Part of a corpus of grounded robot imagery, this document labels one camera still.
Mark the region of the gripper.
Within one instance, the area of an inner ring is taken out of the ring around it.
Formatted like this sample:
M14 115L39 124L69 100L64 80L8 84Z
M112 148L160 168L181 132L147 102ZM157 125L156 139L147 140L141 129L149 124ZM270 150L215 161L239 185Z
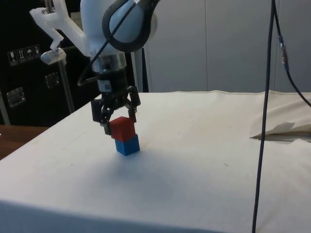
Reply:
M125 69L101 74L97 83L101 99L91 101L92 119L104 128L106 135L112 135L110 119L115 111L114 107L125 106L129 118L133 122L137 121L137 107L141 102L137 87L128 87Z

